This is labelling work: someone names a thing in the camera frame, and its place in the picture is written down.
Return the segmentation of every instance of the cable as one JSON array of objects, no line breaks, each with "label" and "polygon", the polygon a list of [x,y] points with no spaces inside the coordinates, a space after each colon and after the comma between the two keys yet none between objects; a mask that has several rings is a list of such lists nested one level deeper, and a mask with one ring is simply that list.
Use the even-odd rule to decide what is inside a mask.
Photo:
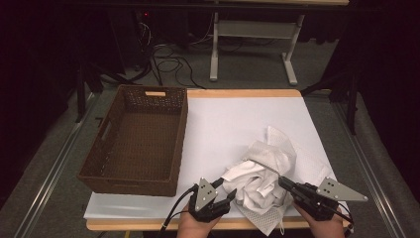
[{"label": "cable", "polygon": [[[157,52],[161,51],[162,49],[167,49],[167,50],[169,50],[169,52],[167,54],[163,55],[163,56],[157,57],[156,56]],[[154,64],[155,64],[155,68],[156,68],[157,72],[155,72],[154,70],[153,70],[153,72],[154,72],[154,75],[155,75],[155,78],[157,79],[157,81],[159,83],[162,83],[161,82],[161,76],[160,76],[161,72],[175,71],[175,80],[180,85],[185,86],[185,87],[198,87],[198,88],[206,89],[205,87],[196,83],[195,80],[193,79],[193,77],[192,77],[192,72],[193,72],[192,67],[189,64],[188,60],[186,58],[182,58],[182,57],[173,57],[172,56],[173,54],[174,54],[174,50],[171,47],[168,47],[168,46],[160,46],[160,47],[158,47],[154,50],[153,60],[154,60]],[[171,67],[170,69],[162,69],[162,66],[165,63],[168,63],[168,62],[175,63],[175,66]],[[187,65],[187,67],[189,69],[189,80],[192,82],[192,85],[191,84],[185,84],[185,83],[182,83],[182,82],[179,81],[178,73],[181,71],[181,69],[185,65]]]},{"label": "cable", "polygon": [[203,43],[203,42],[207,42],[208,40],[210,40],[210,39],[212,39],[213,37],[209,37],[209,38],[207,38],[208,37],[208,35],[210,34],[210,30],[211,30],[211,26],[213,25],[212,23],[213,23],[213,19],[214,19],[214,13],[211,15],[211,19],[210,19],[210,24],[209,24],[209,27],[207,28],[207,32],[206,32],[206,34],[204,35],[204,37],[201,39],[201,40],[199,40],[198,42],[195,42],[195,43],[190,43],[189,45],[190,46],[193,46],[193,45],[196,45],[196,44],[200,44],[200,43]]},{"label": "cable", "polygon": [[184,212],[188,212],[187,210],[183,210],[183,211],[178,211],[175,214],[173,214],[170,219],[172,219],[173,217],[175,217],[176,215],[179,215],[180,213],[184,213]]},{"label": "cable", "polygon": [[162,234],[164,233],[164,231],[166,230],[167,225],[170,222],[170,219],[172,219],[172,213],[175,210],[175,208],[178,206],[178,204],[192,191],[197,191],[198,190],[198,185],[195,184],[194,186],[192,186],[189,190],[187,190],[182,196],[179,197],[179,199],[176,201],[175,205],[173,206],[172,210],[170,211],[169,215],[167,216],[166,220],[164,221],[163,225],[161,226],[161,229],[159,231],[159,233],[157,234],[157,238],[160,238],[162,236]]},{"label": "cable", "polygon": [[355,224],[355,221],[353,220],[353,216],[352,216],[352,213],[350,213],[350,210],[349,209],[347,209],[347,207],[346,206],[344,206],[342,203],[339,203],[339,205],[341,206],[341,207],[343,207],[346,211],[347,211],[347,213],[349,213],[349,216],[350,216],[350,219],[352,219],[352,224]]},{"label": "cable", "polygon": [[331,207],[329,207],[329,206],[327,206],[327,205],[325,205],[325,204],[321,204],[321,205],[322,205],[322,207],[327,208],[328,210],[330,210],[330,211],[334,212],[335,214],[339,215],[339,216],[340,216],[340,217],[342,217],[343,219],[345,219],[345,220],[349,221],[351,224],[355,224],[355,222],[353,221],[352,216],[347,217],[347,216],[345,216],[343,213],[339,212],[338,210],[335,210],[335,209],[333,209],[333,208],[331,208]]},{"label": "cable", "polygon": [[102,231],[98,236],[97,236],[97,238],[101,238],[102,236],[104,236],[105,234],[107,233],[107,231]]}]

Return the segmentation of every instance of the metal stand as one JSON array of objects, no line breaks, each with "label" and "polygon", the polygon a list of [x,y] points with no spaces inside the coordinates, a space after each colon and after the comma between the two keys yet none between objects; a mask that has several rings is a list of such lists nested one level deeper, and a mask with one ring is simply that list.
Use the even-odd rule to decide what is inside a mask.
[{"label": "metal stand", "polygon": [[217,81],[219,68],[218,39],[225,37],[249,37],[267,39],[290,39],[287,53],[282,54],[282,61],[286,69],[290,85],[297,85],[296,75],[291,64],[291,56],[299,37],[304,15],[300,15],[296,23],[271,23],[253,21],[219,21],[219,13],[214,14],[213,50],[210,63],[210,81]]}]

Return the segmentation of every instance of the black cable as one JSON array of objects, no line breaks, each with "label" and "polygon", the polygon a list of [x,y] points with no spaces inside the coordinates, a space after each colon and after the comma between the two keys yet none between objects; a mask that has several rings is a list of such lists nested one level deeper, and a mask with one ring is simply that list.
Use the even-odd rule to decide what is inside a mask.
[{"label": "black cable", "polygon": [[97,238],[101,238],[102,236],[104,236],[107,233],[107,231],[102,231]]},{"label": "black cable", "polygon": [[198,185],[195,184],[194,186],[192,186],[189,190],[187,190],[182,196],[179,197],[179,199],[176,201],[175,205],[173,206],[172,210],[170,211],[169,215],[167,216],[166,220],[164,221],[163,225],[161,226],[161,229],[159,231],[159,233],[157,234],[157,238],[160,238],[161,235],[164,233],[164,231],[166,230],[167,225],[170,222],[170,219],[172,219],[172,213],[175,210],[175,208],[178,206],[178,204],[192,191],[197,191],[198,190]]},{"label": "black cable", "polygon": [[347,207],[346,206],[344,206],[342,203],[339,203],[339,205],[341,206],[341,207],[343,207],[346,211],[347,211],[347,213],[349,213],[349,216],[350,216],[350,219],[352,219],[352,224],[355,224],[355,220],[353,220],[353,216],[352,216],[352,213],[350,213],[350,210],[349,209],[347,209]]},{"label": "black cable", "polygon": [[353,218],[351,218],[351,217],[347,217],[347,216],[345,216],[343,213],[341,213],[341,212],[339,212],[338,210],[335,210],[335,209],[333,209],[333,208],[331,208],[331,207],[329,207],[329,206],[327,206],[327,205],[322,204],[322,206],[323,206],[324,208],[327,208],[328,210],[330,210],[330,211],[334,212],[335,214],[337,214],[338,216],[342,217],[343,219],[345,219],[345,220],[349,221],[351,224],[355,224],[355,222],[353,221]]},{"label": "black cable", "polygon": [[173,214],[170,219],[172,219],[173,217],[175,217],[176,215],[179,215],[180,213],[184,213],[184,212],[188,212],[187,210],[183,210],[183,211],[178,211],[175,214]]},{"label": "black cable", "polygon": [[[168,54],[166,54],[166,55],[164,55],[164,56],[157,57],[157,56],[156,56],[156,53],[157,53],[158,51],[161,51],[162,49],[169,49],[170,51],[169,51],[169,53],[168,53]],[[155,77],[157,78],[157,80],[161,83],[161,76],[160,76],[160,73],[161,73],[161,72],[172,72],[172,71],[175,71],[175,80],[176,80],[176,81],[177,81],[180,85],[185,86],[185,87],[198,87],[198,88],[206,89],[205,87],[203,87],[203,86],[199,85],[198,83],[196,83],[196,82],[195,82],[195,80],[193,79],[193,77],[192,77],[192,72],[193,72],[193,70],[192,70],[192,67],[191,67],[191,65],[189,64],[188,60],[187,60],[186,58],[182,58],[182,57],[173,57],[173,56],[172,56],[173,54],[174,54],[174,50],[173,50],[171,47],[167,47],[167,46],[164,46],[164,47],[159,47],[159,48],[157,48],[157,49],[154,51],[154,54],[153,54],[153,59],[154,59],[155,68],[156,68],[156,71],[157,71],[157,73],[154,71],[154,75],[155,75]],[[156,59],[162,59],[162,61],[161,61],[160,63],[157,63],[157,62],[156,62]],[[164,63],[168,63],[168,62],[174,62],[174,63],[176,63],[176,66],[175,66],[175,67],[173,67],[173,68],[171,68],[171,69],[161,69],[161,66],[162,66]],[[185,84],[185,83],[182,83],[182,82],[180,82],[180,81],[179,81],[179,78],[178,78],[178,73],[179,73],[179,71],[180,71],[180,70],[181,70],[181,69],[182,69],[185,65],[187,65],[187,66],[188,66],[188,69],[189,69],[189,71],[190,71],[190,74],[189,74],[189,80],[193,83],[192,85],[190,85],[190,84]]]}]

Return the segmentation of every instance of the wicker basket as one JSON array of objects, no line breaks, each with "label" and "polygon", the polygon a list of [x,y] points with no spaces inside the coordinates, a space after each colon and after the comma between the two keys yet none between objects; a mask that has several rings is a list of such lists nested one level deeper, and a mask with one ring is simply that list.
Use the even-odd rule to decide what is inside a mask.
[{"label": "wicker basket", "polygon": [[98,193],[175,196],[186,89],[122,85],[77,176]]}]

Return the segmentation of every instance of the white cloth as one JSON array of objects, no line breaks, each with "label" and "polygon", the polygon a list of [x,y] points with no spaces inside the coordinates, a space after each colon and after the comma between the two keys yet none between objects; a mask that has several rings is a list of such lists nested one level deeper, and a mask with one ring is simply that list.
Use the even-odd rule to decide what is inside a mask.
[{"label": "white cloth", "polygon": [[310,175],[301,173],[299,182],[319,185],[331,172],[319,160],[314,160],[302,148],[290,142],[281,131],[268,127],[267,142],[252,143],[242,160],[222,175],[225,180],[223,188],[228,193],[237,189],[235,203],[238,209],[268,236],[277,224],[282,229],[284,212],[293,200],[278,185],[278,176],[296,177],[295,170],[301,172],[296,165],[307,167],[302,163],[309,165],[311,170],[308,170]]}]

